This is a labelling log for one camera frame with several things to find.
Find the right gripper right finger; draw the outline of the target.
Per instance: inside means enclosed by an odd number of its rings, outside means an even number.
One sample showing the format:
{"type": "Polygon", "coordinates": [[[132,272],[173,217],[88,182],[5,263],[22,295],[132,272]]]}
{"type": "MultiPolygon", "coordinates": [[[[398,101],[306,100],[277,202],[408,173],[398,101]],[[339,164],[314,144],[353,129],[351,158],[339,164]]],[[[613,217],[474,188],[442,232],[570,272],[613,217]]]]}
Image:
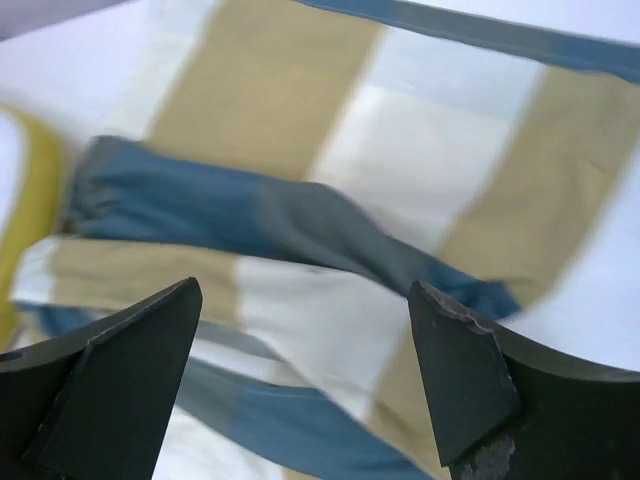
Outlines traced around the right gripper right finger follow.
{"type": "Polygon", "coordinates": [[[439,460],[455,479],[635,479],[639,375],[528,339],[430,285],[408,296],[439,460]]]}

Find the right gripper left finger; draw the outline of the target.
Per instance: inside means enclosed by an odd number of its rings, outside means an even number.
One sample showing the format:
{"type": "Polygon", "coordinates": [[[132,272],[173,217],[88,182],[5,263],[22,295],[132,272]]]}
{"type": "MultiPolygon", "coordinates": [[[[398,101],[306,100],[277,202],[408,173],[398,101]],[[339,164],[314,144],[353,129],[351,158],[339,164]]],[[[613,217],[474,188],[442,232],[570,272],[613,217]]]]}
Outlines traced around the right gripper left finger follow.
{"type": "Polygon", "coordinates": [[[2,478],[151,478],[201,306],[187,278],[2,354],[2,478]]]}

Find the checkered blue beige pillowcase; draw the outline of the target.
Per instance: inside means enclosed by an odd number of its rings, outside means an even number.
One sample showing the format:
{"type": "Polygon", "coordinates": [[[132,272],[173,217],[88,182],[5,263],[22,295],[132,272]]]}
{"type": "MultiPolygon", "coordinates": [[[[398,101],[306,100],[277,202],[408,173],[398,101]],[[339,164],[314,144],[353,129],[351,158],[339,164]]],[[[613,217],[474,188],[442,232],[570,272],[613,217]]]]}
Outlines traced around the checkered blue beige pillowcase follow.
{"type": "Polygon", "coordinates": [[[31,341],[203,295],[159,479],[454,479],[415,283],[639,375],[639,50],[405,1],[169,1],[63,229],[31,341]]]}

